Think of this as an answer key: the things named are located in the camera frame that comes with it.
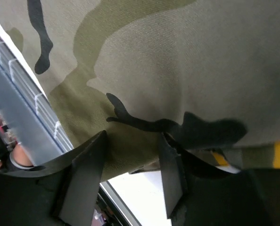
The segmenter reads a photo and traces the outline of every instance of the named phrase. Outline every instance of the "olive green fabric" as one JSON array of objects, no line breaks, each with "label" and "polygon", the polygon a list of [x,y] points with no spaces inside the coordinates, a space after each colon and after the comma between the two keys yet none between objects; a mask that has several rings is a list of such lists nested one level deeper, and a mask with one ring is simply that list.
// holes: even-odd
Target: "olive green fabric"
[{"label": "olive green fabric", "polygon": [[225,150],[226,160],[238,169],[272,168],[274,164],[274,146],[246,148],[245,150]]},{"label": "olive green fabric", "polygon": [[103,179],[155,162],[159,132],[280,140],[280,1],[0,0],[0,23],[73,145],[107,131]]}]

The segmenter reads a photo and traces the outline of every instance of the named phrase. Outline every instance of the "gray metal panel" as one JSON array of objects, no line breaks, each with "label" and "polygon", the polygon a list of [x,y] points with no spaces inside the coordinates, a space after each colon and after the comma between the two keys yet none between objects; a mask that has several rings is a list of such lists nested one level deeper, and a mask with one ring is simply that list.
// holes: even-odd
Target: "gray metal panel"
[{"label": "gray metal panel", "polygon": [[18,141],[23,144],[34,165],[41,165],[62,154],[1,68],[0,111],[8,126],[14,130]]},{"label": "gray metal panel", "polygon": [[0,111],[34,166],[72,150],[46,97],[1,39]]}]

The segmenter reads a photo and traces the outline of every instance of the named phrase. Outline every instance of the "camouflage pattern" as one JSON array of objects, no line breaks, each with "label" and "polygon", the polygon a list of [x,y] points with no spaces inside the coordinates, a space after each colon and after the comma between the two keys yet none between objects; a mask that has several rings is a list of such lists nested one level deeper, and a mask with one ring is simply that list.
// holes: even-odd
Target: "camouflage pattern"
[{"label": "camouflage pattern", "polygon": [[159,132],[273,167],[280,1],[0,0],[0,23],[73,145],[107,131],[103,179],[155,162]]}]

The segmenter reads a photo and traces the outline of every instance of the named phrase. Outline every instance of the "black plastic bracket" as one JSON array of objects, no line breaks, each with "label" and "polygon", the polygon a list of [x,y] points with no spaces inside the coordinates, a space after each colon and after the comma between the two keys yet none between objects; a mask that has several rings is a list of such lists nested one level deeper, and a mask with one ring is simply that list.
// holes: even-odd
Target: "black plastic bracket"
[{"label": "black plastic bracket", "polygon": [[[159,149],[165,205],[173,226],[280,226],[280,170],[230,174],[164,135]],[[187,191],[177,178],[185,178]]]},{"label": "black plastic bracket", "polygon": [[91,225],[107,145],[102,131],[47,164],[48,176],[0,174],[0,226]]}]

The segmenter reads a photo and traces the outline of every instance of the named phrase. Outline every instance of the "black camouflage spot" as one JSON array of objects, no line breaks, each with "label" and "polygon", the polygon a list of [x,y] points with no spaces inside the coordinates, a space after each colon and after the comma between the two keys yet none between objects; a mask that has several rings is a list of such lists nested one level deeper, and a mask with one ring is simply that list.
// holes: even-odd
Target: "black camouflage spot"
[{"label": "black camouflage spot", "polygon": [[34,71],[42,74],[50,67],[49,54],[53,48],[42,14],[41,0],[27,0],[28,14],[32,27],[37,31],[41,40],[41,56],[35,64]]},{"label": "black camouflage spot", "polygon": [[231,146],[247,133],[246,127],[238,120],[222,119],[208,122],[190,112],[184,113],[182,125],[169,119],[149,122],[131,116],[113,94],[107,93],[107,97],[117,116],[107,118],[107,122],[115,121],[147,132],[166,132],[184,149]]}]

